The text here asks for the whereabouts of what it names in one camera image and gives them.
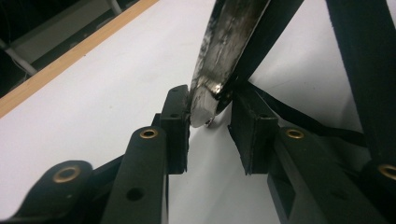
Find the scratched metal surface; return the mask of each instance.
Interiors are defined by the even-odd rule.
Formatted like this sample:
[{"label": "scratched metal surface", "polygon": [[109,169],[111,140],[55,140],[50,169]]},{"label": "scratched metal surface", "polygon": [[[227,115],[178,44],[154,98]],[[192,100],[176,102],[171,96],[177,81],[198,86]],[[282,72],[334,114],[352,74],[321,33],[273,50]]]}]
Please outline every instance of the scratched metal surface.
[{"label": "scratched metal surface", "polygon": [[216,116],[217,96],[234,70],[269,1],[217,0],[192,77],[191,126]]}]

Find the white table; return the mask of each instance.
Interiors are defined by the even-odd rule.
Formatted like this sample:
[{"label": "white table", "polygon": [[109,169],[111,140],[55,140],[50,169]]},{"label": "white table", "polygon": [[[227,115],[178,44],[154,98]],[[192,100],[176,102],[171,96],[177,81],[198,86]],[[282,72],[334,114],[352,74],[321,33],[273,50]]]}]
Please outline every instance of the white table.
[{"label": "white table", "polygon": [[[0,119],[0,219],[54,164],[96,168],[123,154],[167,91],[190,85],[213,3],[158,2]],[[251,80],[326,125],[361,131],[324,1],[303,3]],[[266,176],[244,174],[229,119],[226,109],[211,128],[191,128],[189,171],[170,176],[170,223],[278,222]]]}]

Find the black strap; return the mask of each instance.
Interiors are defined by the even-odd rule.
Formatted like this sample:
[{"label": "black strap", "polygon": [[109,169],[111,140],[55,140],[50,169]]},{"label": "black strap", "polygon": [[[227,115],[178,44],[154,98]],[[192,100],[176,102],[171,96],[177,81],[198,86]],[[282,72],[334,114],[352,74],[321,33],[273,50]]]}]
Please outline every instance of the black strap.
[{"label": "black strap", "polygon": [[309,132],[316,133],[320,136],[340,137],[348,143],[360,147],[367,147],[366,140],[362,133],[324,126],[323,124],[315,119],[312,119],[306,114],[288,105],[283,104],[282,102],[278,101],[276,98],[263,91],[262,89],[256,87],[255,85],[251,83],[248,83],[248,85],[255,92],[257,92],[260,97],[265,101],[265,103],[267,103],[271,107],[271,109],[273,109],[282,119],[287,120],[288,122],[298,125],[304,129],[307,129]]}]

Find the wooden edge trim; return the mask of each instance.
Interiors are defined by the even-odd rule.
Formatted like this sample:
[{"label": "wooden edge trim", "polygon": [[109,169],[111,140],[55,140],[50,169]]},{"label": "wooden edge trim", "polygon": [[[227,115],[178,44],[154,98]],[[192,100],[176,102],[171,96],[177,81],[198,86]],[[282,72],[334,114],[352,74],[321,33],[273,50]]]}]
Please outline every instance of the wooden edge trim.
[{"label": "wooden edge trim", "polygon": [[23,101],[82,58],[85,54],[116,33],[120,28],[139,16],[156,2],[158,2],[158,0],[138,1],[133,6],[122,12],[114,20],[110,21],[104,27],[67,51],[60,58],[50,63],[29,80],[25,81],[19,87],[0,98],[0,118],[20,105]]}]

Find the round hole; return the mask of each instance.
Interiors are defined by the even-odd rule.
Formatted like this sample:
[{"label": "round hole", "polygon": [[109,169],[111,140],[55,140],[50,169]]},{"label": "round hole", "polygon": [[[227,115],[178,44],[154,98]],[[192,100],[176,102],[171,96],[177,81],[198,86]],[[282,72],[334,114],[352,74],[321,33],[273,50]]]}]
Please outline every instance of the round hole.
[{"label": "round hole", "polygon": [[340,200],[343,200],[343,201],[346,201],[349,198],[347,193],[344,190],[342,190],[342,189],[332,190],[332,191],[330,191],[330,194],[334,198],[337,198],[337,199],[340,199]]},{"label": "round hole", "polygon": [[396,180],[396,166],[389,164],[382,164],[378,166],[379,172],[387,178]]},{"label": "round hole", "polygon": [[143,196],[144,196],[144,192],[142,189],[139,188],[130,189],[126,194],[126,198],[132,202],[139,201],[140,199],[143,198]]},{"label": "round hole", "polygon": [[295,130],[295,129],[288,129],[288,130],[286,131],[286,134],[287,134],[288,137],[290,137],[290,138],[296,138],[296,139],[304,138],[304,133],[302,133],[302,132],[300,132],[300,131],[298,131],[298,130]]},{"label": "round hole", "polygon": [[267,118],[268,118],[268,116],[267,116],[266,114],[260,114],[259,117],[260,117],[261,119],[267,119]]},{"label": "round hole", "polygon": [[157,135],[158,135],[158,132],[155,129],[146,129],[140,133],[140,137],[142,137],[142,138],[153,138]]},{"label": "round hole", "polygon": [[56,172],[53,176],[52,180],[55,183],[61,184],[66,183],[71,180],[74,180],[76,177],[79,176],[81,170],[77,165],[74,166],[67,166]]}]

